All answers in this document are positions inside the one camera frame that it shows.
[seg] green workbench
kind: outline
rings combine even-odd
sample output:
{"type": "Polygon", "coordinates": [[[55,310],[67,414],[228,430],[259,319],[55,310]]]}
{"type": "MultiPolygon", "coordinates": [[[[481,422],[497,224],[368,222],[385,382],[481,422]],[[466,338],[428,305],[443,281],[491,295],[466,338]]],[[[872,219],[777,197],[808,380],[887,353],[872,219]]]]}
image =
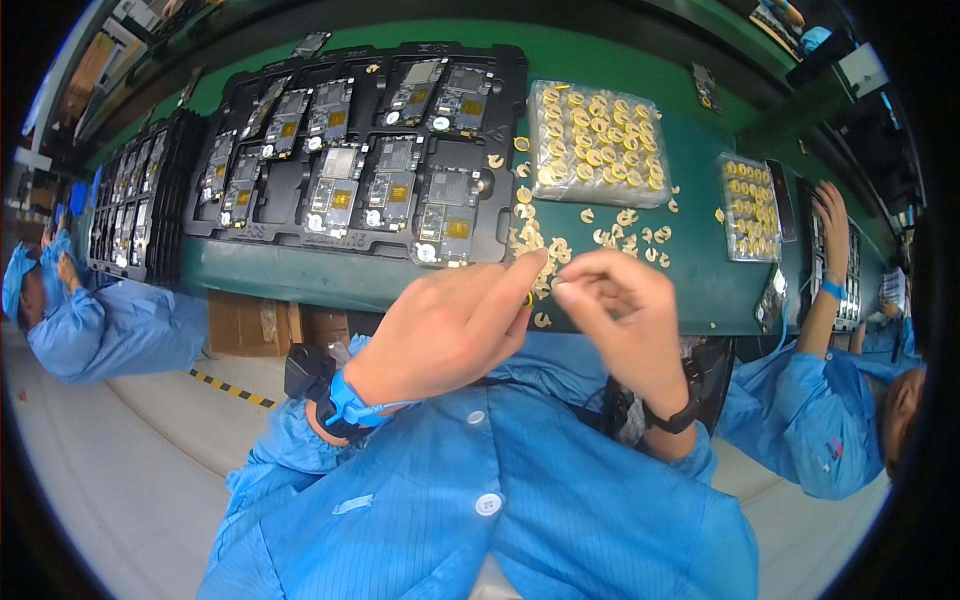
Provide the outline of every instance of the green workbench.
{"type": "MultiPolygon", "coordinates": [[[[392,47],[404,41],[436,39],[437,21],[411,21],[338,31],[326,49],[371,44],[392,47]]],[[[727,259],[723,225],[713,213],[722,205],[715,159],[722,152],[735,151],[733,133],[756,117],[757,112],[728,90],[720,89],[724,103],[722,116],[703,109],[684,67],[604,39],[563,30],[518,23],[492,21],[444,21],[443,31],[456,32],[456,40],[465,46],[486,47],[495,43],[523,48],[529,60],[530,81],[551,79],[572,81],[606,89],[621,90],[653,100],[662,112],[662,142],[669,155],[672,184],[679,185],[676,195],[678,213],[667,207],[641,210],[640,220],[627,231],[637,233],[643,227],[656,230],[663,225],[673,236],[662,250],[671,264],[664,272],[677,288],[682,334],[757,335],[753,318],[757,299],[770,274],[770,265],[734,263],[727,259]]],[[[264,64],[286,58],[296,44],[284,44],[267,52],[240,60],[210,73],[197,85],[188,107],[209,114],[219,105],[224,83],[233,73],[259,70],[264,64]]],[[[156,107],[155,119],[174,109],[179,94],[156,107]]],[[[119,134],[93,162],[135,134],[135,125],[119,134]]],[[[518,129],[526,131],[526,119],[518,129]]],[[[770,156],[786,167],[790,184],[796,174],[810,180],[830,179],[830,173],[813,156],[801,153],[791,140],[770,156]]],[[[513,164],[528,159],[515,153],[513,164]]],[[[848,211],[855,223],[867,224],[866,214],[849,191],[840,186],[848,199],[848,211]]],[[[797,206],[794,187],[794,213],[798,226],[807,218],[797,206]]],[[[614,223],[619,208],[593,205],[594,225],[580,220],[585,204],[554,203],[534,200],[540,232],[549,241],[563,237],[574,255],[598,248],[592,239],[596,228],[614,223]]],[[[863,230],[861,237],[861,296],[866,311],[873,303],[880,283],[884,257],[871,241],[881,239],[878,232],[863,230]]],[[[781,268],[795,295],[800,280],[801,257],[806,249],[801,242],[784,244],[781,268]]],[[[642,255],[646,245],[640,242],[642,255]]],[[[403,288],[424,270],[411,262],[371,258],[340,252],[304,252],[277,246],[238,244],[186,238],[183,242],[182,280],[187,285],[227,290],[241,294],[296,300],[348,309],[384,311],[403,288]]],[[[799,302],[794,302],[795,310],[799,302]]],[[[552,328],[569,330],[569,322],[548,297],[538,301],[535,310],[550,315],[552,328]]]]}

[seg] black tray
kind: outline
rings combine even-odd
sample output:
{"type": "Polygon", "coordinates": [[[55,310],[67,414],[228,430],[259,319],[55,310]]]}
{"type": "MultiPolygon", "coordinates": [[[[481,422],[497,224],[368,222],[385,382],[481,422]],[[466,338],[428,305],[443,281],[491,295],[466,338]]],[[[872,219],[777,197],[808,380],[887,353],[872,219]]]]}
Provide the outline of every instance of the black tray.
{"type": "MultiPolygon", "coordinates": [[[[415,215],[424,188],[424,172],[433,165],[466,168],[480,172],[483,192],[479,197],[476,224],[471,237],[470,260],[499,262],[507,255],[506,234],[514,195],[513,138],[516,120],[524,112],[527,92],[527,60],[515,46],[464,48],[456,42],[405,43],[394,49],[371,46],[327,52],[316,59],[288,59],[264,67],[256,73],[238,73],[224,87],[219,108],[211,115],[210,128],[199,153],[192,178],[189,202],[183,213],[183,228],[188,235],[236,242],[271,243],[283,246],[360,252],[371,256],[409,259],[414,249],[418,223],[415,215]],[[416,60],[448,57],[454,64],[483,68],[493,73],[490,99],[481,130],[472,137],[455,133],[435,133],[427,129],[437,88],[429,100],[422,122],[415,127],[382,126],[385,105],[390,102],[406,67],[416,60]],[[357,199],[346,235],[340,239],[308,233],[303,217],[306,195],[314,161],[324,152],[308,154],[304,149],[305,121],[300,124],[292,155],[285,160],[267,160],[261,171],[247,210],[246,224],[224,227],[219,222],[220,202],[204,202],[201,184],[214,137],[220,133],[244,130],[255,99],[271,81],[292,76],[285,89],[315,86],[327,81],[352,77],[347,142],[368,145],[369,152],[360,176],[357,199]],[[417,169],[410,222],[401,231],[370,230],[363,227],[363,209],[375,161],[374,140],[383,135],[422,135],[423,156],[417,169]],[[500,155],[504,165],[491,169],[487,155],[500,155]]],[[[263,143],[260,134],[234,144],[230,169],[239,153],[263,143]]]]}
{"type": "Polygon", "coordinates": [[[205,119],[196,112],[178,108],[104,162],[100,185],[95,190],[87,245],[86,264],[91,269],[155,285],[177,283],[183,236],[181,215],[204,130],[205,119]],[[147,171],[154,162],[153,150],[159,140],[163,150],[156,156],[152,185],[145,190],[147,171]],[[122,177],[129,156],[144,156],[143,167],[135,171],[135,177],[118,194],[116,182],[122,177]]]}

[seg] blue wrist strap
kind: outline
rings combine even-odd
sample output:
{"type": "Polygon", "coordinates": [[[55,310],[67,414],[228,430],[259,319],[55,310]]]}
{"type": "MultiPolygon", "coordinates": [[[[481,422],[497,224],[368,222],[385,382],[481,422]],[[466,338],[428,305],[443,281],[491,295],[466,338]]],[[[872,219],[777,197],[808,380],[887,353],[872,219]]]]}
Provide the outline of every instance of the blue wrist strap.
{"type": "Polygon", "coordinates": [[[836,283],[833,283],[829,279],[824,279],[824,282],[820,284],[820,289],[827,292],[828,294],[830,294],[831,296],[833,296],[838,300],[847,299],[847,290],[840,287],[836,283]]]}
{"type": "Polygon", "coordinates": [[[404,406],[406,404],[416,404],[419,400],[411,402],[393,402],[391,404],[378,404],[376,406],[367,406],[356,391],[344,381],[343,370],[337,371],[333,375],[333,381],[330,382],[330,401],[337,407],[337,412],[326,420],[330,425],[337,419],[343,419],[351,425],[364,425],[365,427],[376,427],[390,416],[380,416],[377,413],[394,407],[404,406]]]}

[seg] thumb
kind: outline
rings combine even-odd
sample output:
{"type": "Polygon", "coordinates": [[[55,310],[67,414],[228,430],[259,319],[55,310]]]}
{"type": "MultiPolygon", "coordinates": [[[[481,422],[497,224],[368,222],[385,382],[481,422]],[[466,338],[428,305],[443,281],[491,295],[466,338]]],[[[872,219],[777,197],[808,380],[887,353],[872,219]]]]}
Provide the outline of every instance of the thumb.
{"type": "Polygon", "coordinates": [[[617,343],[618,328],[610,313],[581,285],[569,281],[559,282],[553,288],[553,298],[566,311],[573,324],[577,325],[601,352],[617,343]]]}

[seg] black watch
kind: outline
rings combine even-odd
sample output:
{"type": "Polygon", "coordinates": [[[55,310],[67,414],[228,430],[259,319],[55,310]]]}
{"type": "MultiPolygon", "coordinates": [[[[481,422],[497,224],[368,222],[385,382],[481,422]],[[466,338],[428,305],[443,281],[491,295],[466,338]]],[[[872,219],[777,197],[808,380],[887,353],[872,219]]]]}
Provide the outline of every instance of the black watch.
{"type": "Polygon", "coordinates": [[[700,411],[700,386],[687,382],[689,400],[682,411],[668,420],[663,420],[650,410],[646,402],[643,402],[643,417],[646,427],[649,429],[656,425],[667,433],[677,435],[683,432],[697,419],[697,413],[700,411]]]}
{"type": "Polygon", "coordinates": [[[373,427],[361,427],[337,419],[330,425],[326,420],[337,413],[337,407],[330,400],[330,382],[337,372],[337,362],[321,346],[297,344],[287,353],[284,366],[283,388],[291,398],[305,397],[317,403],[314,415],[317,424],[334,438],[343,438],[351,444],[367,437],[373,427]]]}

